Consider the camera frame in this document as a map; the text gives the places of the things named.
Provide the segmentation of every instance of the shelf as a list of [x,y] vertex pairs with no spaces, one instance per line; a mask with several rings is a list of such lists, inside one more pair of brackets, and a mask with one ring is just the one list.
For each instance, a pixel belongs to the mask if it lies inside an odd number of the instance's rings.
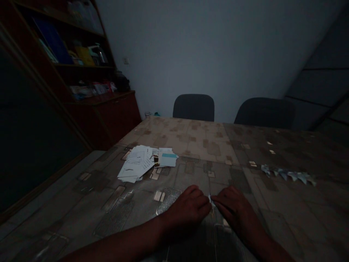
[[99,104],[103,104],[103,103],[109,102],[111,100],[118,99],[118,98],[124,97],[124,96],[129,95],[129,94],[133,94],[134,92],[135,92],[134,90],[130,90],[127,92],[105,93],[102,95],[97,95],[97,96],[93,96],[90,98],[86,98],[86,99],[81,100],[81,101],[76,101],[74,103],[65,103],[65,104],[97,106]]
[[90,65],[75,65],[75,64],[54,64],[56,67],[69,67],[69,68],[103,68],[103,69],[115,69],[115,67],[110,66],[90,66]]
[[53,16],[53,15],[51,15],[51,14],[49,14],[49,13],[44,12],[43,10],[40,10],[40,9],[31,7],[31,6],[22,4],[22,3],[19,3],[19,2],[17,2],[17,1],[13,1],[13,2],[14,2],[16,5],[18,5],[19,7],[22,7],[22,8],[28,9],[28,10],[31,10],[31,11],[33,11],[33,12],[35,12],[35,13],[44,15],[44,16],[46,16],[46,17],[48,17],[48,18],[53,19],[53,20],[59,21],[59,22],[64,23],[64,24],[68,24],[68,25],[70,25],[70,26],[72,26],[72,27],[78,28],[78,29],[83,30],[83,31],[85,31],[85,32],[88,32],[88,33],[97,35],[97,36],[99,36],[99,37],[105,38],[105,35],[101,35],[101,34],[99,34],[99,33],[96,33],[96,32],[94,32],[94,31],[91,31],[91,30],[86,29],[86,28],[84,28],[84,27],[81,27],[81,26],[79,26],[79,25],[77,25],[77,24],[74,24],[74,23],[72,23],[72,22],[70,22],[70,21],[57,18],[57,17],[55,17],[55,16]]

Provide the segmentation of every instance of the door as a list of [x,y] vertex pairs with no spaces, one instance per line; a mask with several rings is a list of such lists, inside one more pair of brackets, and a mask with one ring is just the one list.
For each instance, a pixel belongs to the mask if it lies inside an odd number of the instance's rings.
[[123,121],[123,109],[119,99],[98,105],[96,111],[113,144],[117,143],[127,133],[128,129]]
[[129,132],[142,121],[135,94],[129,94],[123,98],[120,98],[120,104],[123,110],[122,119],[125,123],[127,132]]

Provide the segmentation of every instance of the black chair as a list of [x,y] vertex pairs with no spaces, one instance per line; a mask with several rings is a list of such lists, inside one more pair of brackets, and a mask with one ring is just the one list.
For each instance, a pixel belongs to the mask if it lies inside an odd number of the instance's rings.
[[272,98],[250,98],[237,112],[234,124],[291,129],[295,115],[292,102]]
[[173,117],[214,121],[214,101],[209,95],[180,95],[174,102]]

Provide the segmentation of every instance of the blue binder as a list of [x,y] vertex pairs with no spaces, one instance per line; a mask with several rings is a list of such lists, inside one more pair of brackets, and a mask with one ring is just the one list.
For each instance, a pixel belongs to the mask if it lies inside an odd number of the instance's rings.
[[60,64],[74,64],[56,28],[49,22],[33,17],[33,20]]

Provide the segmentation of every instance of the finger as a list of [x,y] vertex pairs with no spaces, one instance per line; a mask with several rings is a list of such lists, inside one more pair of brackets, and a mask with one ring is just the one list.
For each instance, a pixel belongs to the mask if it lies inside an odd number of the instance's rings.
[[220,213],[223,215],[223,217],[225,218],[225,220],[232,222],[234,220],[234,216],[233,214],[225,208],[225,206],[223,206],[222,204],[215,202],[216,207],[218,208],[218,210],[220,211]]
[[191,192],[193,192],[195,189],[198,189],[198,188],[199,187],[197,185],[191,185],[186,190],[184,190],[182,195],[189,195]]
[[233,191],[234,193],[238,194],[238,195],[241,195],[241,191],[239,189],[237,189],[236,187],[234,186],[229,186],[227,187],[229,190]]
[[211,208],[212,205],[210,202],[208,202],[199,209],[199,217],[201,221],[210,213]]
[[233,212],[236,212],[236,201],[221,196],[211,196],[211,199],[214,201],[214,203],[220,203],[221,205],[225,206],[227,210],[230,209]]
[[200,196],[204,195],[204,193],[200,189],[195,189],[192,191],[189,195],[190,198],[198,198]]
[[208,199],[208,197],[206,197],[206,196],[204,196],[204,195],[202,195],[202,196],[196,198],[194,201],[195,201],[194,204],[195,204],[195,206],[196,206],[197,208],[201,208],[202,206],[204,206],[204,205],[206,205],[207,203],[210,202],[210,200]]
[[237,199],[237,194],[228,187],[224,188],[219,194],[219,197],[227,197],[229,199]]

